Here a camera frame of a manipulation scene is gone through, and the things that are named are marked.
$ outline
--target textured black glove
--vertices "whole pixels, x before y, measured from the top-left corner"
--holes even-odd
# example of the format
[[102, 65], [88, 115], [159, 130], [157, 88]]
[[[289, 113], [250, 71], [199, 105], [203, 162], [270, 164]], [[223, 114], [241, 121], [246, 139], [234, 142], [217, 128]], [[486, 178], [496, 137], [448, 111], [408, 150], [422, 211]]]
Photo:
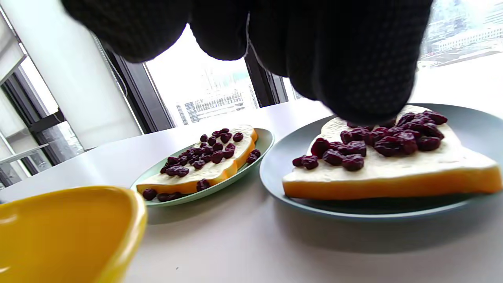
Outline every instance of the textured black glove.
[[170, 48], [186, 23], [208, 55], [254, 52], [303, 96], [341, 118], [377, 124], [412, 91], [433, 0], [62, 0], [131, 62]]

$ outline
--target gray plate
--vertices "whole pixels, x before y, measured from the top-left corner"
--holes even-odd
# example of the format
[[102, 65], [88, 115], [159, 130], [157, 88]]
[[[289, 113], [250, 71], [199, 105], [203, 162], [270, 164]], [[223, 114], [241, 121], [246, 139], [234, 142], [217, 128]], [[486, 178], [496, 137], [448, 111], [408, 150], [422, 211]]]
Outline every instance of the gray plate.
[[[449, 126], [461, 143], [503, 164], [503, 120], [490, 114], [464, 107], [441, 104], [413, 104], [440, 112], [449, 118]], [[455, 194], [417, 198], [374, 198], [345, 201], [316, 201], [285, 196], [283, 176], [292, 172], [292, 160], [305, 154], [321, 127], [332, 117], [318, 120], [289, 134], [273, 146], [260, 166], [260, 178], [278, 200], [296, 208], [347, 220], [396, 220], [432, 215], [453, 210], [488, 195]]]

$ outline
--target roller shade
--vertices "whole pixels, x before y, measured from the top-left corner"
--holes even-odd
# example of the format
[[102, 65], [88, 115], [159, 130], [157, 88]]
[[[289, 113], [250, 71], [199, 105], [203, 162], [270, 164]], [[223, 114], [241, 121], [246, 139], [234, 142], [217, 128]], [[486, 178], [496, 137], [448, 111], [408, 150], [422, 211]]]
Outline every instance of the roller shade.
[[14, 33], [0, 16], [0, 84], [21, 64], [25, 58]]

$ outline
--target white table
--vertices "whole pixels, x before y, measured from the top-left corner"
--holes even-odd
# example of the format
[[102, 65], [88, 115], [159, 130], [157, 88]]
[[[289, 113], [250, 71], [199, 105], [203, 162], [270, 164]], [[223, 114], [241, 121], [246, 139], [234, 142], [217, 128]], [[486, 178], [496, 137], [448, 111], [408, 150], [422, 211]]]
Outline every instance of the white table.
[[[321, 104], [301, 100], [122, 140], [8, 187], [0, 199], [96, 184], [129, 187], [202, 132], [244, 122], [271, 130], [279, 140], [328, 115]], [[429, 220], [344, 223], [279, 203], [256, 169], [207, 198], [148, 213], [126, 283], [503, 281], [501, 195]]]

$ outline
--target green plate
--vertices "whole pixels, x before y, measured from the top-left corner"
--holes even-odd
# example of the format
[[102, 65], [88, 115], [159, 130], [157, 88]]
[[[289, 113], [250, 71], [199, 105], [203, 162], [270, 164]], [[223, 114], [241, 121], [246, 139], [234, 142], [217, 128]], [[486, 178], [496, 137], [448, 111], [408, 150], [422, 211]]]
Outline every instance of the green plate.
[[[260, 157], [255, 162], [253, 162], [252, 164], [243, 165], [243, 167], [241, 167], [234, 176], [232, 176], [232, 177], [226, 179], [225, 181], [220, 182], [214, 186], [211, 186], [203, 191], [189, 194], [184, 197], [174, 199], [171, 201], [165, 201], [165, 202], [146, 200], [145, 203], [147, 204], [147, 206], [172, 206], [172, 205], [178, 205], [178, 204], [194, 201], [196, 199], [200, 199], [200, 198], [205, 197], [207, 195], [211, 195], [213, 193], [216, 193], [216, 192], [220, 191], [221, 189], [225, 188], [226, 186], [228, 186], [228, 185], [234, 183], [235, 181], [239, 180], [240, 178], [242, 178], [247, 172], [250, 171], [251, 168], [257, 166], [260, 163], [260, 161], [262, 160], [264, 155], [266, 155], [266, 153], [269, 151], [269, 149], [271, 149], [271, 147], [274, 144], [273, 133], [271, 133], [270, 131], [268, 131], [266, 129], [261, 129], [261, 128], [255, 128], [255, 131], [257, 132], [257, 136], [258, 136], [257, 142], [255, 144], [255, 148], [258, 149], [262, 153], [262, 155], [260, 155]], [[189, 147], [191, 147], [193, 145], [194, 144], [191, 144], [190, 146], [173, 153], [171, 156], [178, 156], [178, 155], [180, 155], [180, 153], [186, 151]], [[155, 164], [150, 169], [148, 169], [145, 173], [143, 173], [136, 181], [134, 181], [133, 185], [131, 186], [131, 189], [136, 190], [137, 184], [139, 184], [143, 180], [157, 174], [161, 170], [161, 168], [164, 166], [164, 164], [166, 163], [166, 158], [167, 157], [164, 157], [161, 161], [159, 161], [157, 164]]]

